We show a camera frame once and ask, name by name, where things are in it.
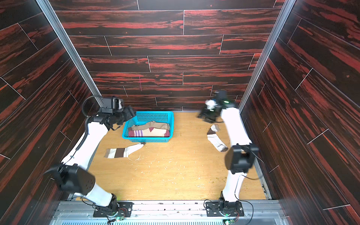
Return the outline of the white striped sock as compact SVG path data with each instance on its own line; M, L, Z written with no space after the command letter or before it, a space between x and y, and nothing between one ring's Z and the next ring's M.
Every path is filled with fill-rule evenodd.
M220 131L218 124L213 124L207 132L207 139L219 152L226 152L228 147L220 140L218 131Z

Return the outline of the white maroon sock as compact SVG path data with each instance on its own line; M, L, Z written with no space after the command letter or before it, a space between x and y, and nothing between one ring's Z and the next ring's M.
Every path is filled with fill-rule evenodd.
M129 155L143 148L145 145L145 142L141 142L126 148L107 149L104 158L128 158Z

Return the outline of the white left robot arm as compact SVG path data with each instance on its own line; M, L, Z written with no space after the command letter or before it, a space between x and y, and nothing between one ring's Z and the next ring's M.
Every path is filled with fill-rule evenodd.
M51 174L61 190L85 198L98 210L114 216L119 210L116 196L103 190L96 183L96 178L88 172L88 167L93 154L108 131L113 130L114 125L120 127L134 118L136 111L131 106L125 106L120 98L102 96L99 98L103 105L92 115L85 110L85 106L82 106L82 113L86 117L82 139L60 164L49 168L45 173Z

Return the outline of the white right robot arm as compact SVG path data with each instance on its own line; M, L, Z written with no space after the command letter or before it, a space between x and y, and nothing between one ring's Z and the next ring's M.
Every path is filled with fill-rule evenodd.
M224 147L228 175L219 199L222 204L237 202L242 182L247 178L259 148L247 135L240 111L228 98L226 91L217 91L212 99L206 100L204 108L197 117L211 124L220 117L225 124L231 147Z

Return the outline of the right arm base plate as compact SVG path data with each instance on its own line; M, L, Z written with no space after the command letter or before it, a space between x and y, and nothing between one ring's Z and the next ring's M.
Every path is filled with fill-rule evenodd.
M208 217L243 217L244 210L240 201L229 202L224 198L217 201L206 199L203 203Z

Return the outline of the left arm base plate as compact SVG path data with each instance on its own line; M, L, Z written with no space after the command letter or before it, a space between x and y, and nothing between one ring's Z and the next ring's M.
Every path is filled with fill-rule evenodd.
M111 202L109 206L95 206L94 218L129 218L133 210L133 202Z

